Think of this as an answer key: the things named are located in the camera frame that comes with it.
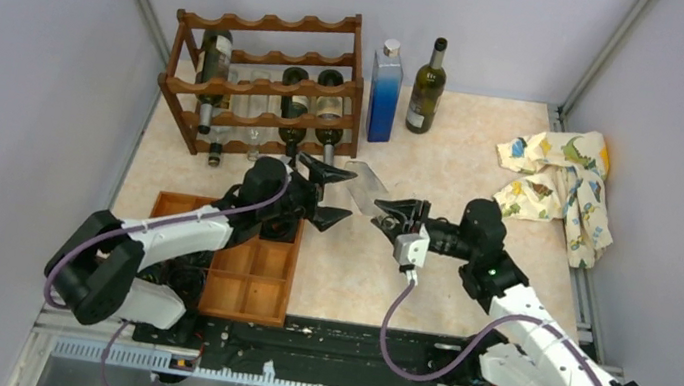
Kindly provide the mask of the clear tall glass bottle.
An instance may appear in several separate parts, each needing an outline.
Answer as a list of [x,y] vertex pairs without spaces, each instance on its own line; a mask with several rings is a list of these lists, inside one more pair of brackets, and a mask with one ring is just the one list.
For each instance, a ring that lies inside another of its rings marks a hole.
[[389,192],[382,180],[368,163],[359,160],[345,162],[345,169],[356,175],[345,184],[361,214],[373,218],[382,216],[384,212],[375,205],[376,200],[389,198]]

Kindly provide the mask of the green wine bottle dark label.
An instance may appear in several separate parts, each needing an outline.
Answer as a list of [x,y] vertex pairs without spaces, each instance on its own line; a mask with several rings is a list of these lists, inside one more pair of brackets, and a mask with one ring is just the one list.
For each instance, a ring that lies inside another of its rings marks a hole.
[[[341,86],[344,82],[342,74],[333,69],[323,70],[317,80],[324,87]],[[338,96],[320,96],[316,101],[316,116],[322,120],[339,120],[344,113],[344,98]],[[316,139],[323,147],[323,162],[333,165],[335,160],[336,146],[343,138],[343,128],[318,128],[315,130]]]

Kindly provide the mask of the green wine bottle white label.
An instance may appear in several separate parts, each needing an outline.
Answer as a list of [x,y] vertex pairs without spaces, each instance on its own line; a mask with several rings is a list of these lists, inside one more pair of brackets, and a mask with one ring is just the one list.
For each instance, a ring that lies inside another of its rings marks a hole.
[[[308,80],[309,75],[302,67],[288,67],[283,72],[282,83],[284,85],[299,84],[301,81]],[[280,106],[280,116],[286,119],[298,119],[309,112],[310,100],[307,96],[292,95],[282,96]],[[291,166],[296,165],[297,153],[300,144],[307,135],[305,128],[281,127],[278,129],[279,137],[285,144],[285,155]]]

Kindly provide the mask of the clear liquor bottle black cap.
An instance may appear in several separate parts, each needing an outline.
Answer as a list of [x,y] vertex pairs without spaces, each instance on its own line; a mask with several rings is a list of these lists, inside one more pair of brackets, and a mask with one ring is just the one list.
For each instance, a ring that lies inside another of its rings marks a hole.
[[[231,110],[231,98],[232,95],[223,95],[221,102],[213,110],[213,115],[218,116],[219,114]],[[212,130],[209,133],[209,151],[208,151],[208,166],[211,168],[217,168],[221,166],[222,154],[224,152],[224,145],[230,138],[231,128],[228,126],[217,125],[216,122],[212,123]]]

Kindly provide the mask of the tall green wine bottle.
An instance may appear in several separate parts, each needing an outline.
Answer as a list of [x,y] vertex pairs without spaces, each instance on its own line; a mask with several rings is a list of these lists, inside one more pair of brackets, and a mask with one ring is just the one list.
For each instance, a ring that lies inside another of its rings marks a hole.
[[446,38],[437,38],[433,45],[431,59],[416,73],[409,108],[405,115],[406,128],[414,134],[428,132],[434,123],[447,82],[447,74],[443,69],[447,46]]

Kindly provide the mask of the dark bottle brown label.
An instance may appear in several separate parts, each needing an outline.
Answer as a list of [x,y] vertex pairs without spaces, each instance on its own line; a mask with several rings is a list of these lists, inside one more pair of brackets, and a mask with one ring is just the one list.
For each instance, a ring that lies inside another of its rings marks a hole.
[[[233,53],[233,35],[228,30],[204,30],[202,50],[197,65],[197,84],[205,84],[211,79],[227,79]],[[208,135],[211,130],[214,109],[220,106],[222,95],[199,95],[199,122],[196,131]]]

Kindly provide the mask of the clear square glass bottle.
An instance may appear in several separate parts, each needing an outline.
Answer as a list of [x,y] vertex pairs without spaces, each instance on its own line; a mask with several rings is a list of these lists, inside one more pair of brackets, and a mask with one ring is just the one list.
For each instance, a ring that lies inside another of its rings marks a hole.
[[[271,75],[268,71],[252,70],[250,79],[270,81]],[[247,117],[250,119],[260,118],[268,111],[269,96],[266,94],[255,94],[249,97]],[[260,155],[260,148],[264,141],[264,129],[261,126],[251,125],[248,129],[248,147],[246,157],[250,162],[254,162]]]

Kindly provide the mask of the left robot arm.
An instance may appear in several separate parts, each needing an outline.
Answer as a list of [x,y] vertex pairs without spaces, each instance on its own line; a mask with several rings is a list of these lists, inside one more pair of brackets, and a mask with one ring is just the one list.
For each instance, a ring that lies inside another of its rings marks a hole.
[[172,345],[188,344],[197,318],[172,288],[139,274],[188,254],[243,245],[270,223],[307,220],[324,232],[349,217],[349,210],[320,202],[325,186],[356,174],[305,152],[297,158],[306,176],[283,159],[259,157],[223,197],[189,212],[129,221],[107,209],[92,213],[45,265],[45,302],[85,326],[119,318],[158,328]]

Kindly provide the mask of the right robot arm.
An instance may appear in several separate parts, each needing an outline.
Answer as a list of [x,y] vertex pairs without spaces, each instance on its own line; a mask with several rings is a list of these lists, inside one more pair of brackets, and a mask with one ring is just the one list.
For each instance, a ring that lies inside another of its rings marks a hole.
[[[500,206],[493,200],[471,200],[454,224],[430,217],[424,200],[377,199],[381,215],[372,223],[393,245],[393,256],[407,287],[388,308],[382,321],[379,348],[387,366],[406,380],[430,382],[458,367],[469,385],[481,386],[639,386],[621,383],[594,362],[552,317],[527,276],[504,248],[507,235]],[[492,321],[444,368],[413,374],[392,361],[388,329],[400,304],[419,284],[417,270],[428,253],[462,260],[462,287]],[[506,343],[477,347],[493,330]]]

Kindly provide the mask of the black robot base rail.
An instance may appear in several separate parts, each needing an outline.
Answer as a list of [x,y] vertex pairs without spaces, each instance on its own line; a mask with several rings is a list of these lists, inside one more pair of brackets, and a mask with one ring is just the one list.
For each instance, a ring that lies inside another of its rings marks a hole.
[[282,381],[318,386],[489,386],[469,356],[435,381],[407,380],[387,366],[377,327],[290,315],[282,327],[189,313],[170,329],[140,325],[136,342],[202,350],[200,367],[257,375],[272,363]]

